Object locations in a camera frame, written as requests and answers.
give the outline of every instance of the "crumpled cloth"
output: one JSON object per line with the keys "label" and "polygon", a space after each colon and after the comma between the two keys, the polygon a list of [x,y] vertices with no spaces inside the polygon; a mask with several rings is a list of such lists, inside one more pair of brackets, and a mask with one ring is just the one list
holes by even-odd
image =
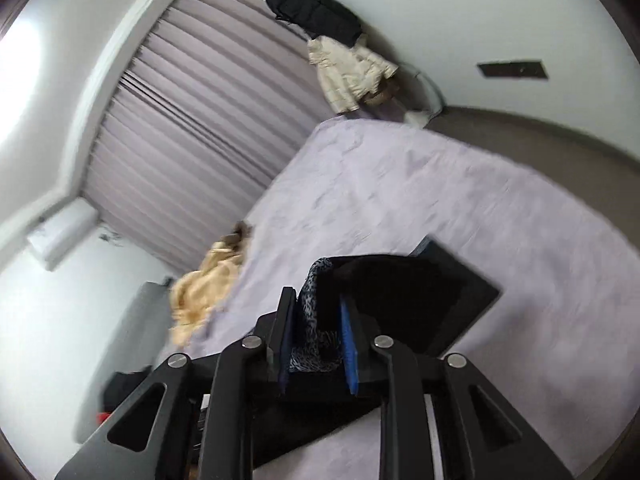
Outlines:
{"label": "crumpled cloth", "polygon": [[389,79],[398,70],[365,47],[366,39],[363,34],[352,48],[327,36],[307,43],[309,63],[318,66],[322,92],[337,114],[360,108],[358,101],[367,93],[375,94],[382,78]]}
{"label": "crumpled cloth", "polygon": [[172,287],[174,344],[185,346],[231,290],[244,262],[250,231],[247,224],[238,222],[232,234],[213,244],[198,270],[185,274]]}

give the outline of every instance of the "wall light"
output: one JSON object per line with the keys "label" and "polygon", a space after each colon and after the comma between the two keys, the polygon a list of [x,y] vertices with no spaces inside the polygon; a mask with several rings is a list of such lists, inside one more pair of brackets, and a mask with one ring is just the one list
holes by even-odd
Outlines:
{"label": "wall light", "polygon": [[18,18],[0,40],[0,143],[12,132],[29,102],[40,71],[40,38]]}

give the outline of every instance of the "metal bolt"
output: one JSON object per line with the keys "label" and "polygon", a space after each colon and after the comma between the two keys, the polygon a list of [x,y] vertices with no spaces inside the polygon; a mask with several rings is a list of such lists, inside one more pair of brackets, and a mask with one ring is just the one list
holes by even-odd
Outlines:
{"label": "metal bolt", "polygon": [[394,340],[388,335],[379,335],[373,340],[373,344],[378,348],[391,348],[394,345]]}
{"label": "metal bolt", "polygon": [[242,346],[245,348],[258,348],[262,344],[262,339],[260,339],[257,335],[248,335],[244,339],[242,339]]}
{"label": "metal bolt", "polygon": [[466,366],[466,357],[460,354],[451,354],[447,357],[447,364],[454,368],[464,368]]}
{"label": "metal bolt", "polygon": [[171,368],[182,368],[185,364],[187,364],[187,356],[185,354],[174,354],[169,356],[168,365]]}

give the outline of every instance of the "red object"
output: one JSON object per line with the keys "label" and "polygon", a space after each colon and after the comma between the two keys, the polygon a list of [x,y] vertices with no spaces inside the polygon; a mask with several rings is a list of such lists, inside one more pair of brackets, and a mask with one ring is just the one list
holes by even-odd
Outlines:
{"label": "red object", "polygon": [[111,415],[111,413],[107,413],[107,412],[98,413],[98,415],[96,415],[95,417],[98,420],[98,426],[100,426],[105,420],[107,420],[109,418],[109,415]]}

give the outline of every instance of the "patterned fabric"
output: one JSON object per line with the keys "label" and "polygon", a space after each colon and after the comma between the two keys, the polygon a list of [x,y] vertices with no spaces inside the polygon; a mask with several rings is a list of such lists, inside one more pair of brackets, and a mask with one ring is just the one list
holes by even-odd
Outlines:
{"label": "patterned fabric", "polygon": [[300,289],[296,301],[295,340],[289,362],[290,372],[331,372],[342,362],[338,333],[318,330],[318,276],[332,267],[328,258],[316,260]]}

